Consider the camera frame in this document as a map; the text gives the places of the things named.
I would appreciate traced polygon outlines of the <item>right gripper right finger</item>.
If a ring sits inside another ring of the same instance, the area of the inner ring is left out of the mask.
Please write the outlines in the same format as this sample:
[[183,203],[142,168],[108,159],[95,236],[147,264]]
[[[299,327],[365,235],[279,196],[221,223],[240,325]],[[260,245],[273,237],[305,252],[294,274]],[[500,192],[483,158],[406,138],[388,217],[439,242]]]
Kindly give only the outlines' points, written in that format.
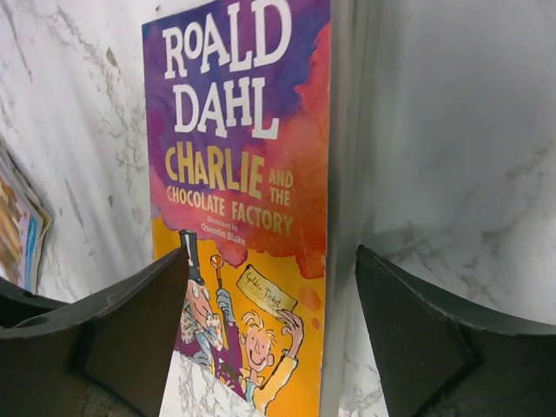
[[553,416],[555,327],[469,301],[363,246],[355,278],[391,416]]

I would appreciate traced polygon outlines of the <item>Roald Dahl purple book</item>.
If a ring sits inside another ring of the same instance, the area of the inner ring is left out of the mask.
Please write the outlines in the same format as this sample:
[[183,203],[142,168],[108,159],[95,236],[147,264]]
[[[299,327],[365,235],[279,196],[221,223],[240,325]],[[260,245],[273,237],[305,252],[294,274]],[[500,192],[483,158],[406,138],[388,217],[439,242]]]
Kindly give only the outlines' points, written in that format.
[[156,257],[189,264],[174,349],[266,416],[322,407],[350,1],[188,1],[142,25]]

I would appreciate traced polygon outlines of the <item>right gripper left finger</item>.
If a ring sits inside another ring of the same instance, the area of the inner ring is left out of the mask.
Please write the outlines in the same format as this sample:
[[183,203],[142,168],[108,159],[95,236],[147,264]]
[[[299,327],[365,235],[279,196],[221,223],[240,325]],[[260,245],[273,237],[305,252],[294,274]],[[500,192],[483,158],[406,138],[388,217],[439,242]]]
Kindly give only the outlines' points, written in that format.
[[1,281],[3,416],[157,416],[187,288],[176,249],[73,303]]

